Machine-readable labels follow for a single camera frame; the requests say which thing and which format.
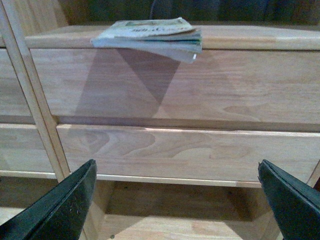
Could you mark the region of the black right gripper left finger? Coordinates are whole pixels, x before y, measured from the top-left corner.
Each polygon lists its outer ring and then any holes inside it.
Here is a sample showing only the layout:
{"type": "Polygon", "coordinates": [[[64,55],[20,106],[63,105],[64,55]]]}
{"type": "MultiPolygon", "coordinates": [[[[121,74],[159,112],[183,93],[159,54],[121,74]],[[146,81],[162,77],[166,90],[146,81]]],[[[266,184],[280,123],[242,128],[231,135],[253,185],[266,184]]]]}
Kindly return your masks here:
{"type": "Polygon", "coordinates": [[[2,240],[78,240],[97,180],[88,160],[31,206],[0,226],[2,240]]]}

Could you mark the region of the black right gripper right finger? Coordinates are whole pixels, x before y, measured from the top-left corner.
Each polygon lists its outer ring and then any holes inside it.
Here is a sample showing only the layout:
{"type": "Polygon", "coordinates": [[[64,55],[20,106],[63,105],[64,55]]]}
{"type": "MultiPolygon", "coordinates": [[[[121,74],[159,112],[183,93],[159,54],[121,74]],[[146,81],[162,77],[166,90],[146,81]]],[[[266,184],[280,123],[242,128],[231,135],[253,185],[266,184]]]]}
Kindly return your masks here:
{"type": "Polygon", "coordinates": [[[320,192],[264,159],[258,179],[285,240],[320,238],[320,192]]]}

